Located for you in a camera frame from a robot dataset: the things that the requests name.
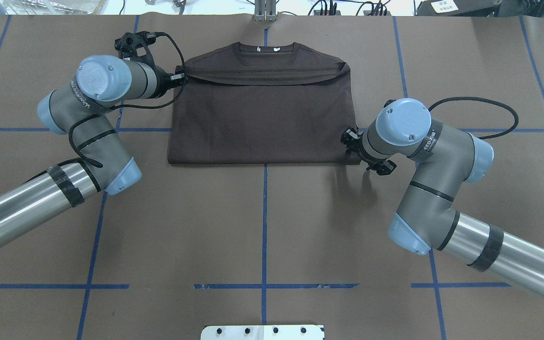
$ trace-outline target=metallic cylinder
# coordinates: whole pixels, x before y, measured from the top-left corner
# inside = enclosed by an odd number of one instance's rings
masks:
[[[492,239],[493,233],[499,236]],[[442,252],[544,298],[544,249],[541,247],[463,213],[448,238]],[[492,243],[496,251],[489,251]]]
[[[544,298],[544,249],[505,233],[501,253],[488,269]]]
[[[61,168],[83,198],[97,192],[81,164],[66,164]],[[0,196],[0,247],[70,207],[69,200],[49,174]]]

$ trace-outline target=black band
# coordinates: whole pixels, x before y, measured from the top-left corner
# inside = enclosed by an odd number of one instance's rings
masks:
[[[459,218],[460,218],[460,213],[458,211],[455,211],[455,219],[453,219],[453,224],[450,226],[449,233],[444,238],[444,241],[442,241],[442,245],[436,248],[436,250],[442,251],[444,247],[449,243],[451,237],[453,237],[453,234],[455,233],[455,228],[457,228],[457,224],[459,223]]]
[[[444,198],[445,200],[447,200],[449,202],[453,202],[455,200],[454,197],[448,196],[444,192],[437,191],[436,189],[434,189],[432,187],[428,187],[427,185],[417,183],[416,181],[410,181],[410,185],[412,185],[413,187],[418,187],[419,189],[423,189],[423,190],[425,190],[427,192],[431,192],[432,194],[434,194],[434,195],[436,195],[438,197]]]
[[[93,186],[95,187],[95,190],[97,192],[100,192],[102,191],[102,189],[100,188],[100,185],[98,184],[98,181],[95,180],[95,176],[94,174],[91,172],[91,170],[89,170],[89,167],[87,166],[87,164],[85,164],[84,161],[80,161],[78,162],[79,164],[81,164],[81,167],[84,168],[85,172],[87,173],[87,176],[89,176],[89,179],[91,180],[91,183],[93,183]]]
[[[79,88],[77,84],[77,76],[74,76],[73,79],[71,79],[71,91],[73,91],[73,94],[75,95],[75,98],[83,105],[85,108],[88,108],[97,114],[100,114],[100,116],[107,114],[108,112],[112,112],[111,109],[106,108],[100,104],[97,103],[97,101],[91,99],[88,97],[81,89]]]
[[[104,137],[106,137],[106,136],[108,136],[110,134],[114,134],[114,133],[116,133],[116,131],[114,129],[111,129],[111,130],[108,130],[108,131],[106,131],[104,133],[101,133],[101,134],[99,134],[97,136],[93,136],[90,139],[86,140],[85,142],[82,142],[81,144],[79,144],[77,146],[77,149],[82,150],[84,147],[92,144],[93,142],[99,140],[100,138],[104,138]]]
[[[505,234],[501,228],[490,224],[490,233],[488,234],[488,240],[486,241],[486,245],[484,245],[484,249],[482,249],[482,253],[473,263],[468,264],[468,267],[472,267],[479,272],[484,272],[490,268],[501,253],[504,236]]]
[[[58,188],[60,188],[64,196],[66,196],[72,207],[76,207],[85,202],[85,199],[79,189],[73,185],[71,180],[68,179],[67,174],[60,166],[54,165],[48,168],[47,173],[50,175],[51,179],[56,182],[56,185],[58,185]]]
[[[440,139],[440,133],[442,132],[442,122],[439,120],[432,119],[432,125],[429,127],[427,136],[423,138],[421,144],[414,153],[412,153],[408,158],[417,162],[423,163],[426,159],[429,159],[434,153],[432,149],[436,147],[438,139]]]

